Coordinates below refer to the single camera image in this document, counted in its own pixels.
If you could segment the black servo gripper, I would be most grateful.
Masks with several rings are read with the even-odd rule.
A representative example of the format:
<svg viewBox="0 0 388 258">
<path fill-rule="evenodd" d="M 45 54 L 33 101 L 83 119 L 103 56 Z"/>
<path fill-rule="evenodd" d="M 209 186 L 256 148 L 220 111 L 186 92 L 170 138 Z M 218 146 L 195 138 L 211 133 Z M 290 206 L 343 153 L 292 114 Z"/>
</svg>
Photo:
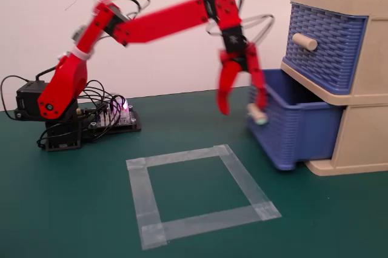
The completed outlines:
<svg viewBox="0 0 388 258">
<path fill-rule="evenodd" d="M 257 90 L 255 105 L 264 109 L 267 105 L 266 83 L 263 71 L 259 66 L 259 57 L 255 44 L 248 44 L 243 34 L 242 26 L 236 25 L 221 31 L 224 41 L 224 50 L 219 51 L 221 72 L 219 75 L 218 90 L 216 92 L 216 104 L 219 111 L 228 115 L 228 95 L 232 90 L 237 74 L 247 71 L 251 75 L 251 83 Z"/>
</svg>

